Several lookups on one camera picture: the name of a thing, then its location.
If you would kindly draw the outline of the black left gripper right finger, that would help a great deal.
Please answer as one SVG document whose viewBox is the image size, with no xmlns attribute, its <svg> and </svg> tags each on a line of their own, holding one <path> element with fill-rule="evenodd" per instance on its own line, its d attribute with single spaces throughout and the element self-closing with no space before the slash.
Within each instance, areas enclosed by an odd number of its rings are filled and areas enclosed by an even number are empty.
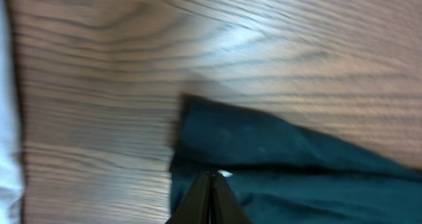
<svg viewBox="0 0 422 224">
<path fill-rule="evenodd" d="M 210 222 L 212 224 L 252 224 L 239 205 L 225 178 L 214 174 L 211 181 Z"/>
</svg>

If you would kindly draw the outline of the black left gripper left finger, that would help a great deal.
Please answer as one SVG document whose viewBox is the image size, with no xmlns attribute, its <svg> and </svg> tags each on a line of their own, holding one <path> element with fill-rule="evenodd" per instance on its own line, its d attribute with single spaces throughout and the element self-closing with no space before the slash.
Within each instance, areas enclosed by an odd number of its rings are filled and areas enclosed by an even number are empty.
<svg viewBox="0 0 422 224">
<path fill-rule="evenodd" d="M 202 173 L 191 185 L 166 224 L 208 224 L 210 212 L 210 174 Z"/>
</svg>

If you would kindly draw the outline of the black t-shirt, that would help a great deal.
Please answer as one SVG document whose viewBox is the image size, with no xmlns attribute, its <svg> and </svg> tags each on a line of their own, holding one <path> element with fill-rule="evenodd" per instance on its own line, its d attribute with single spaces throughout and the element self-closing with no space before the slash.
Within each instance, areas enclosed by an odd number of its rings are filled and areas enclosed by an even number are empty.
<svg viewBox="0 0 422 224">
<path fill-rule="evenodd" d="M 421 173 L 253 109 L 185 96 L 171 165 L 175 211 L 204 171 L 253 223 L 421 224 Z"/>
</svg>

